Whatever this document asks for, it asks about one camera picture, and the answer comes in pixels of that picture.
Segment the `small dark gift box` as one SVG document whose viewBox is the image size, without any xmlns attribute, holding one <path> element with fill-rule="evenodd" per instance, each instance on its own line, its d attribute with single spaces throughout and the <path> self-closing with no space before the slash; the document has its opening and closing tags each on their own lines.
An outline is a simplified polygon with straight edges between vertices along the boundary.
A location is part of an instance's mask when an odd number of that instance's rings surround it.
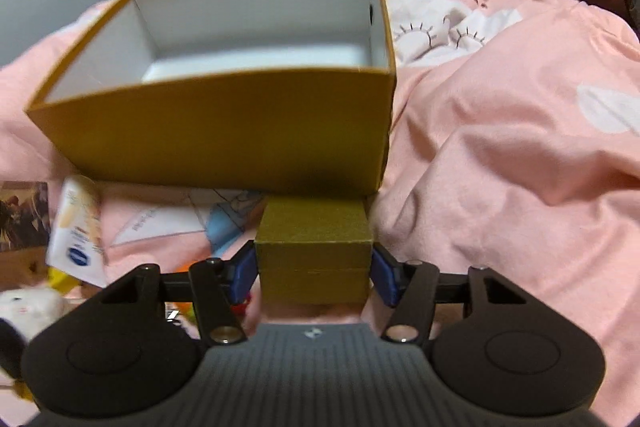
<svg viewBox="0 0 640 427">
<path fill-rule="evenodd" d="M 266 305 L 362 305 L 373 239 L 361 198 L 270 196 L 255 237 Z"/>
</svg>

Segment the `white hand cream tube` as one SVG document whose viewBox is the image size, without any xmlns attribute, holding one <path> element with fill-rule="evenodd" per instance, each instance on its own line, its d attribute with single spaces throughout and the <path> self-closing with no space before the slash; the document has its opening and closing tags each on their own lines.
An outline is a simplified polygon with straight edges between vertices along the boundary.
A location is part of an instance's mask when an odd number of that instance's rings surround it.
<svg viewBox="0 0 640 427">
<path fill-rule="evenodd" d="M 81 282 L 99 288 L 107 285 L 100 195 L 85 176 L 68 176 L 62 185 L 46 260 L 49 267 Z"/>
</svg>

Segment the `white black plush cat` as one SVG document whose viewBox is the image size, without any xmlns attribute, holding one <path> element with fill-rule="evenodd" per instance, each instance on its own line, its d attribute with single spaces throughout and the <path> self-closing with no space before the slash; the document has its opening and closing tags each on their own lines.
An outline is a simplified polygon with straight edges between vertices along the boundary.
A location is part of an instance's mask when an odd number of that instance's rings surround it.
<svg viewBox="0 0 640 427">
<path fill-rule="evenodd" d="M 1 293 L 1 386 L 22 378 L 27 345 L 73 309 L 73 303 L 49 287 L 23 287 Z"/>
</svg>

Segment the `large orange cardboard box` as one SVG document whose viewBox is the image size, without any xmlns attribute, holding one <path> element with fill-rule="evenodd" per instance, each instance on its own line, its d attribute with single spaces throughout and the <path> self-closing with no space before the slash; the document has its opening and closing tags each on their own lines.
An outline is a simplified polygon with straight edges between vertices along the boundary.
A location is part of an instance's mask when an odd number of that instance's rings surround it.
<svg viewBox="0 0 640 427">
<path fill-rule="evenodd" d="M 385 0 L 116 0 L 26 113 L 93 179 L 360 197 L 395 86 Z"/>
</svg>

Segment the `paper crane print card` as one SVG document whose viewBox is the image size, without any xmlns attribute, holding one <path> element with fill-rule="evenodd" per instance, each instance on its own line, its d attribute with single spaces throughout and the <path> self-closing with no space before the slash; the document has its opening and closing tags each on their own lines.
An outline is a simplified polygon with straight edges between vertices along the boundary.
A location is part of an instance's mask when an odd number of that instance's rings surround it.
<svg viewBox="0 0 640 427">
<path fill-rule="evenodd" d="M 214 257 L 221 257 L 245 232 L 262 195 L 252 191 L 188 188 L 149 200 L 128 198 L 132 215 L 116 228 L 108 246 L 203 233 Z"/>
</svg>

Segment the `pink bed duvet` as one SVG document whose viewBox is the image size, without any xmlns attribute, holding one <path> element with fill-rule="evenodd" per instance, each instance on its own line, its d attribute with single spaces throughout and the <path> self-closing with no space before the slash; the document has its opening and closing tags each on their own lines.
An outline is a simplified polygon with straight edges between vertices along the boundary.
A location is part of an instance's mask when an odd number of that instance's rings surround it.
<svg viewBox="0 0 640 427">
<path fill-rule="evenodd" d="M 639 41 L 576 0 L 387 0 L 398 67 L 374 237 L 488 267 L 604 352 L 593 412 L 639 413 Z"/>
</svg>

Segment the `picture card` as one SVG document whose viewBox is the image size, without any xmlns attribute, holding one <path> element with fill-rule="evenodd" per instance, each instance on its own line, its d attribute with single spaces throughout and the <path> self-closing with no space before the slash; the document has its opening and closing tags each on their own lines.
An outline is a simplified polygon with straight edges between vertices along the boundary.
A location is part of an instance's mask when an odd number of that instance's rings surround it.
<svg viewBox="0 0 640 427">
<path fill-rule="evenodd" d="M 47 246 L 51 225 L 46 182 L 1 182 L 1 251 Z"/>
</svg>

